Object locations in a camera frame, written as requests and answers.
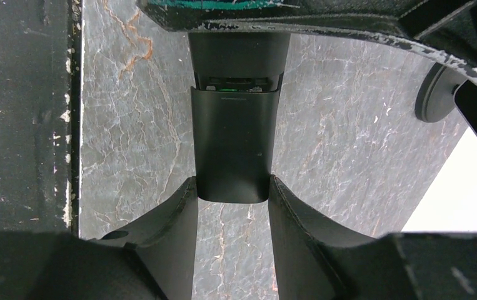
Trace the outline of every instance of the black plastic housing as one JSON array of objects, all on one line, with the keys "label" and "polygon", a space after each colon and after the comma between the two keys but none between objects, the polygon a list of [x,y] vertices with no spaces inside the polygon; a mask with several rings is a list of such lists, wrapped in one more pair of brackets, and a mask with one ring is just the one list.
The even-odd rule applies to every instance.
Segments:
[{"label": "black plastic housing", "polygon": [[279,91],[191,89],[198,196],[222,203],[268,199]]},{"label": "black plastic housing", "polygon": [[268,199],[289,34],[191,33],[198,195],[222,203]]}]

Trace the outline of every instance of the black base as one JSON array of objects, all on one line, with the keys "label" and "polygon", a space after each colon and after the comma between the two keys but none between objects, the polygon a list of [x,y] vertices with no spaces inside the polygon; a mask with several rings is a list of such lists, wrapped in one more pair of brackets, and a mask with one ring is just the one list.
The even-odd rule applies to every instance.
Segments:
[{"label": "black base", "polygon": [[456,71],[435,64],[422,83],[415,102],[415,116],[420,121],[435,123],[454,108],[454,92],[466,78]]}]

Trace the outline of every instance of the white wall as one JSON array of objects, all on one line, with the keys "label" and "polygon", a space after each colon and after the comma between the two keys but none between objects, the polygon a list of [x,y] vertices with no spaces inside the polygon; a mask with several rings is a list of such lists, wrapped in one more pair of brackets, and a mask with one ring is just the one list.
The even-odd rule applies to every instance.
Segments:
[{"label": "white wall", "polygon": [[403,231],[477,232],[477,137],[468,129]]}]

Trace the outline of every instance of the marble floor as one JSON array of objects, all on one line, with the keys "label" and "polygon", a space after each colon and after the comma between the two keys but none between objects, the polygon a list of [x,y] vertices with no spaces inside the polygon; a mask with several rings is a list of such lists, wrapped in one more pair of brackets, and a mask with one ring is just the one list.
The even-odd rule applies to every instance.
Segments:
[{"label": "marble floor", "polygon": [[[100,238],[194,175],[186,35],[133,1],[84,0],[82,238]],[[301,199],[372,236],[400,231],[466,129],[413,113],[432,63],[362,41],[292,35],[273,159]],[[199,205],[193,299],[277,299],[267,204]]]}]

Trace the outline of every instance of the black plastic cover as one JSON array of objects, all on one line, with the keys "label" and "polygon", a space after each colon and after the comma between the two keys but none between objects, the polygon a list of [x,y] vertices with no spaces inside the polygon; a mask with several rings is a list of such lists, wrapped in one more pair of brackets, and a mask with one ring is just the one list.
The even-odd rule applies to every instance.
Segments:
[{"label": "black plastic cover", "polygon": [[191,88],[198,196],[222,203],[268,199],[279,91]]}]

